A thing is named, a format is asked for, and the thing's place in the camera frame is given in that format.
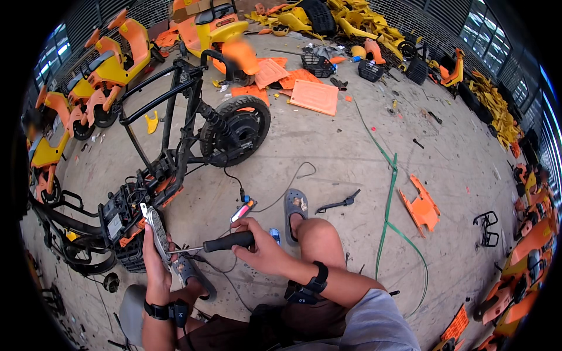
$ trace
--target scooter frame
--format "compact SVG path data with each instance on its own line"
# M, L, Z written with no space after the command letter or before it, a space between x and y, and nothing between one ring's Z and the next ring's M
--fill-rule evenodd
M238 136L221 119L218 113L201 99L203 71L209 69L206 65L207 56L224 62L227 67L227 81L235 81L233 74L237 69L236 65L231 61L227 61L219 52L205 50L201 55L200 66L192 66L181 59L177 59L170 68L159 72L134 89L129 90L117 102L119 104L117 109L119 123L125 127L146 168L142 171L137 170L136 176L127 177L125 180L126 184L122 185L116 194L109 193L108 197L110 200L105 205L99 204L97 213L85 211L81 197L68 190L63 190L60 201L50 206L42 204L30 194L29 202L38 216L40 225L45 233L45 245L58 254L76 272L87 276L106 272L113 268L117 263L115 248L120 245L121 240L131 240L131 235L134 236L144 229L144 218L141 211L135 208L134 204L131 205L129 203L131 196L139 196L138 200L146 202L149 206L154 206L155 208L159 206L164 207L182 190L183 180L187 174L187 164L227 164L229 160L233 160L253 149L254 145L251 141L244 142L245 140L239 140ZM149 102L131 116L126 117L123 111L123 101L170 72L174 73L170 90ZM187 76L187 80L180 83L182 76ZM182 93L189 101L185 123L180 128L182 134L180 142L176 148L170 149L171 121L178 93ZM161 153L156 160L149 162L130 125L165 100L167 100L167 109L164 117ZM264 108L264 111L267 111L269 115L269 110L264 103L262 106L256 105L256 108ZM216 132L220 133L221 137L229 143L230 148L227 151L217 151L208 157L195 157L193 155L191 147L196 141L201 141L201 133L193 134L197 113L201 114L216 129ZM135 182L127 183L127 179L135 179ZM79 202L78 206L66 201L67 197L77 199ZM100 226L92 226L55 211L55 208L60 206L67 206L88 217L98 218ZM119 221L117 226L115 226L116 219ZM78 238L70 240L56 224L60 225L64 230L78 234ZM60 246L53 242L52 231L58 236L61 243ZM79 252L84 252L86 258L77 258L76 255ZM107 252L111 252L111 255L103 262L92 264L92 253L105 254Z

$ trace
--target brown shorts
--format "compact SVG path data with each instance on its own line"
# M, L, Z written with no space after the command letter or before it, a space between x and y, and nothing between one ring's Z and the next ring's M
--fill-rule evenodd
M289 302L268 318L254 322L252 316L250 323L216 314L204 326L179 339L178 348L182 351L268 350L279 344L287 346L287 340L337 338L346 328L348 311L335 302L322 300L315 305Z

